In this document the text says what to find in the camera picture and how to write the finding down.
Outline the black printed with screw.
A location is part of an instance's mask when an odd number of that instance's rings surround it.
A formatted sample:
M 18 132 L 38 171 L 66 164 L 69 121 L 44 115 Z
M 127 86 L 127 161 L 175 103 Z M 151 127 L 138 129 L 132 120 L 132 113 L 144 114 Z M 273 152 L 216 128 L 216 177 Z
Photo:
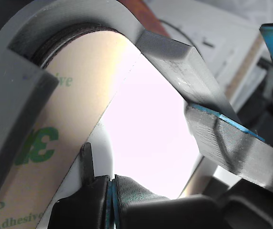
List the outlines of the black printed with screw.
M 230 228 L 273 229 L 273 147 L 241 124 L 198 104 L 187 106 L 185 117 L 200 153 L 245 179 L 217 199 Z

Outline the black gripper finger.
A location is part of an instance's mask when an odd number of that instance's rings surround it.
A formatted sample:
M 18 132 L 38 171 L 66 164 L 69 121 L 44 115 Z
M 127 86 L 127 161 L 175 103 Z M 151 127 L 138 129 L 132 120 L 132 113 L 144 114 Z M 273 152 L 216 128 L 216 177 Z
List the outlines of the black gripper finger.
M 112 205 L 117 229 L 122 229 L 122 212 L 130 204 L 169 200 L 154 194 L 130 177 L 115 175 L 112 184 Z

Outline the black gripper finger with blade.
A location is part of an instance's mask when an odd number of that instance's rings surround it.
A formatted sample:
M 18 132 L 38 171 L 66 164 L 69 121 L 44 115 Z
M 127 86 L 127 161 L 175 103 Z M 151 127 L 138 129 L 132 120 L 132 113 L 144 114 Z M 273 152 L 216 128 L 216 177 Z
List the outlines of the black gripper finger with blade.
M 49 229 L 109 229 L 110 177 L 94 175 L 92 148 L 80 149 L 81 188 L 53 206 Z

